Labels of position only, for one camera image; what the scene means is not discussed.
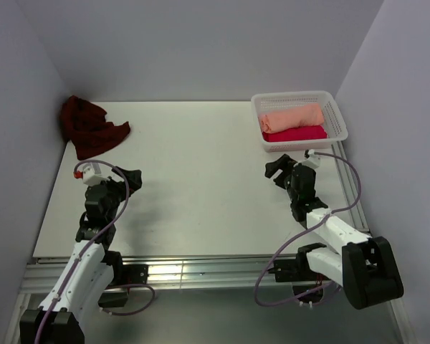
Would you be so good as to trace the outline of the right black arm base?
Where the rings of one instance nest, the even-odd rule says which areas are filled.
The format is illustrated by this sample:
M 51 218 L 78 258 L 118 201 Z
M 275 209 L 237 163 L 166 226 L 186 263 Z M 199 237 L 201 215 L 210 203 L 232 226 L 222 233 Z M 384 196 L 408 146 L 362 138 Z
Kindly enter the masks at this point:
M 290 282 L 295 295 L 319 287 L 328 281 L 325 275 L 313 272 L 309 268 L 304 253 L 298 253 L 292 259 L 275 260 L 272 267 L 268 269 L 268 273 L 274 275 L 275 282 Z

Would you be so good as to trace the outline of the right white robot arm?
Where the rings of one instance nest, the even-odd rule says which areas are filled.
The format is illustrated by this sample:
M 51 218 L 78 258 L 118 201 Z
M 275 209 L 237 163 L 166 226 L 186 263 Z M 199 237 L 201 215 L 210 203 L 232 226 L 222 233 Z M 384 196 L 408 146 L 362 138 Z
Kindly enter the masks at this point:
M 284 154 L 266 164 L 265 177 L 287 192 L 293 218 L 304 228 L 296 237 L 315 233 L 321 240 L 300 247 L 292 259 L 274 254 L 263 274 L 274 275 L 276 282 L 314 281 L 311 290 L 296 289 L 291 296 L 291 301 L 301 305 L 322 302 L 328 282 L 342 290 L 357 310 L 403 297 L 403 282 L 389 241 L 355 229 L 317 196 L 316 170 L 322 156 L 307 150 L 302 161 Z

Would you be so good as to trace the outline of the dark red t-shirt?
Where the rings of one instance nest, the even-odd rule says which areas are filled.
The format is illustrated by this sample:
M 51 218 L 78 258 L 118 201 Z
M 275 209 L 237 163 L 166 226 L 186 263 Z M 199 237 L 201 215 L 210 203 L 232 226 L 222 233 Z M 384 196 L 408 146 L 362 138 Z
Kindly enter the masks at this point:
M 115 125 L 107 121 L 100 106 L 72 95 L 59 115 L 62 135 L 75 147 L 79 161 L 101 155 L 120 145 L 130 134 L 128 122 Z

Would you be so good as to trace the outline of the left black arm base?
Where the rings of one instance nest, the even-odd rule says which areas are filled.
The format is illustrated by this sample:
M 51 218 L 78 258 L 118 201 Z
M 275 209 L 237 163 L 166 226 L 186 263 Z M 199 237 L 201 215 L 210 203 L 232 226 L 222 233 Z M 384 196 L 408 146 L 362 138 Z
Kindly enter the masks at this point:
M 139 285 L 139 289 L 147 290 L 144 285 L 148 280 L 147 264 L 126 264 L 114 273 L 112 282 L 107 286 L 98 301 L 103 309 L 124 307 L 130 298 L 132 287 L 124 285 Z

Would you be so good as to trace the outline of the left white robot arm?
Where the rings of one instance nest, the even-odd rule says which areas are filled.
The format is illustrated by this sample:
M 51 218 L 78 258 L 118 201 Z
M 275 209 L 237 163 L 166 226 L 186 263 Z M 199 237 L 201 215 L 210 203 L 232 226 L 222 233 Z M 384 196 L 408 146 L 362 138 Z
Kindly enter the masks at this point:
M 83 343 L 89 312 L 107 288 L 125 279 L 121 254 L 110 250 L 128 199 L 142 182 L 140 170 L 118 166 L 121 179 L 104 177 L 101 161 L 88 160 L 75 167 L 74 177 L 86 185 L 85 210 L 79 221 L 69 262 L 54 287 L 35 310 L 25 310 L 19 321 L 21 343 Z

